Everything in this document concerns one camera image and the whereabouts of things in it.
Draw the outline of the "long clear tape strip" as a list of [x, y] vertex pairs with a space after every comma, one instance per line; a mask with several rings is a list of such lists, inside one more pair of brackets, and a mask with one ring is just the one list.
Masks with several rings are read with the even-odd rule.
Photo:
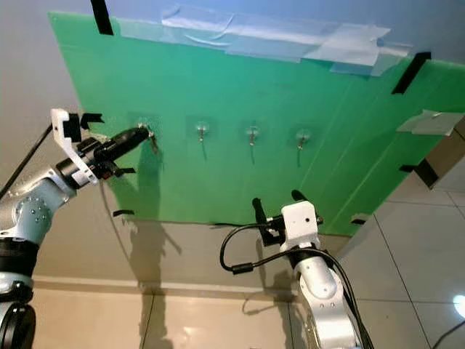
[[188, 44], [227, 55], [288, 63], [321, 63], [333, 73], [382, 76], [410, 54], [409, 44], [386, 40], [374, 24], [282, 19], [174, 4], [159, 20], [116, 19], [125, 38]]

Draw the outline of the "green wall board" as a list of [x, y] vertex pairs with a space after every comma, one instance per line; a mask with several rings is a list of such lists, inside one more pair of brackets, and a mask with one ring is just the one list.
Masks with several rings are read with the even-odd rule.
[[[442, 139], [396, 129], [423, 110], [465, 112], [465, 65], [428, 60], [403, 95], [392, 95], [410, 60], [379, 77], [333, 73], [321, 63], [227, 55], [188, 44], [99, 34], [94, 17], [47, 14], [90, 129], [113, 136], [158, 129], [158, 156], [143, 143], [118, 160], [134, 173], [109, 180], [119, 209], [139, 220], [254, 220], [253, 198], [285, 206], [299, 190], [323, 232], [351, 236], [351, 216], [372, 214]], [[203, 159], [196, 125], [209, 126]], [[256, 145], [247, 129], [258, 126]], [[296, 149], [296, 131], [312, 136]]]

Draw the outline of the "silver key bunch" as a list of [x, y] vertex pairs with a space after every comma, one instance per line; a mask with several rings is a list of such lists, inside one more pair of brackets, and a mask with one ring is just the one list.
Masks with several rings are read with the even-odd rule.
[[147, 140], [149, 143], [150, 152], [152, 152], [154, 156], [158, 156], [159, 147], [158, 147], [158, 140], [156, 137], [156, 133], [154, 133], [153, 130], [149, 129], [149, 127], [147, 131], [148, 131]]

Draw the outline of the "short clear tape strip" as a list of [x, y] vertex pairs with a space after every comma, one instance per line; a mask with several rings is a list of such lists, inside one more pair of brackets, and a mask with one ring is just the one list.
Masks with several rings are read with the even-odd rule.
[[402, 123], [396, 131], [413, 135], [449, 136], [462, 119], [465, 119], [465, 112], [423, 110], [420, 114], [415, 114]]

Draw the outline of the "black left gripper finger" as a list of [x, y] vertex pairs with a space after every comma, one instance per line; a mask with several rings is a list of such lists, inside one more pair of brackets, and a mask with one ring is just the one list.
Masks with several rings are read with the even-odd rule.
[[146, 142], [153, 136], [152, 130], [146, 125], [136, 125], [112, 136], [109, 149], [135, 149], [140, 143]]
[[119, 159], [146, 142], [147, 132], [121, 132], [113, 137], [113, 159]]

